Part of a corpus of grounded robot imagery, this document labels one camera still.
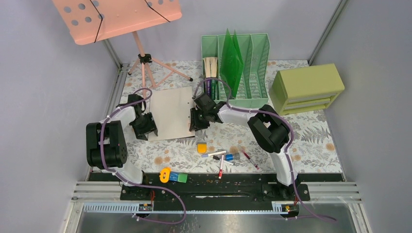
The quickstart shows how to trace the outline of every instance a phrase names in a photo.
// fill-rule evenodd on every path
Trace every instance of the music stand tripod legs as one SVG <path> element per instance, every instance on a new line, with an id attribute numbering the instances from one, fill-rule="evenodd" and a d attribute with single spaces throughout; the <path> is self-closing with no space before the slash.
<path id="1" fill-rule="evenodd" d="M 184 73 L 179 72 L 179 71 L 173 69 L 172 67 L 164 64 L 163 62 L 161 62 L 161 61 L 153 58 L 150 54 L 146 54 L 146 53 L 144 52 L 143 46 L 142 46 L 142 44 L 141 44 L 141 41 L 140 41 L 140 39 L 139 39 L 139 36 L 138 36 L 137 32 L 132 32 L 132 34 L 133 34 L 133 37 L 135 38 L 136 45 L 137 45 L 137 48 L 139 49 L 140 54 L 139 54 L 139 59 L 136 60 L 136 62 L 133 64 L 132 68 L 130 69 L 129 75 L 132 74 L 133 70 L 135 70 L 135 68 L 137 67 L 138 64 L 141 64 L 141 70 L 142 70 L 142 85 L 143 85 L 143 87 L 146 87 L 145 70 L 147 71 L 147 74 L 148 74 L 148 76 L 149 76 L 149 79 L 150 79 L 150 81 L 151 81 L 151 83 L 152 83 L 152 86 L 150 86 L 149 88 L 156 88 L 156 87 L 158 87 L 162 82 L 164 82 L 164 81 L 165 81 L 168 77 L 170 77 L 173 73 L 176 73 L 176 74 L 178 74 L 178 75 L 180 75 L 180 76 L 183 76 L 184 78 L 188 79 L 188 80 L 191 81 L 191 82 L 193 81 L 193 79 L 192 79 L 191 77 L 189 77 L 189 76 L 185 75 Z M 158 63 L 159 65 L 161 65 L 161 66 L 163 66 L 164 68 L 167 68 L 167 69 L 169 69 L 169 70 L 171 71 L 164 79 L 162 79 L 162 80 L 161 80 L 160 82 L 158 82 L 158 83 L 156 83 L 155 80 L 153 79 L 153 74 L 152 74 L 152 71 L 150 70 L 149 63 L 151 63 L 152 61 Z"/>

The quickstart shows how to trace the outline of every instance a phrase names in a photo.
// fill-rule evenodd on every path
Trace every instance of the glass panel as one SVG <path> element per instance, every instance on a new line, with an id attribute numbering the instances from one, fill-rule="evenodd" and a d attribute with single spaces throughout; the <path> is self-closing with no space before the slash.
<path id="1" fill-rule="evenodd" d="M 356 232 L 352 216 L 344 204 L 315 204 L 317 214 L 330 215 L 338 219 L 337 224 L 323 222 L 315 218 L 298 220 L 273 220 L 279 215 L 222 215 L 190 214 L 179 225 L 165 225 L 131 218 L 131 214 L 83 213 L 79 224 L 79 233 L 165 233 L 165 232 L 236 232 L 236 233 L 273 233 L 273 232 L 317 232 L 350 233 Z M 301 210 L 299 215 L 308 214 Z M 173 221 L 181 215 L 155 215 L 150 219 Z"/>

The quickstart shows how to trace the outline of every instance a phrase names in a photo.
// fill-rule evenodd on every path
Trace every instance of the yellow-green drawer unit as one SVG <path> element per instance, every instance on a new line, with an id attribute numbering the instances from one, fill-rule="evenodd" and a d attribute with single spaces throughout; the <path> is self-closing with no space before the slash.
<path id="1" fill-rule="evenodd" d="M 326 109 L 345 89 L 335 64 L 277 72 L 269 96 L 279 115 Z"/>

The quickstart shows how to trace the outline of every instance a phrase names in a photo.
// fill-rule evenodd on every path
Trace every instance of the blue block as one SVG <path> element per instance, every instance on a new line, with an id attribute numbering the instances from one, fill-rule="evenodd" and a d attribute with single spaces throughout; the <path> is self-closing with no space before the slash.
<path id="1" fill-rule="evenodd" d="M 177 181 L 178 177 L 179 177 L 178 172 L 171 171 L 170 176 L 169 176 L 169 181 Z"/>

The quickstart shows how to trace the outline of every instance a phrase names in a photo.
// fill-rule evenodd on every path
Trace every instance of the green block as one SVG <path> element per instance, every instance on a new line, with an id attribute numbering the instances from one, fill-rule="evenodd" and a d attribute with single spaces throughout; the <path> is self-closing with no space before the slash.
<path id="1" fill-rule="evenodd" d="M 177 181 L 181 183 L 186 183 L 188 181 L 188 174 L 187 173 L 179 173 L 179 176 L 177 177 Z"/>

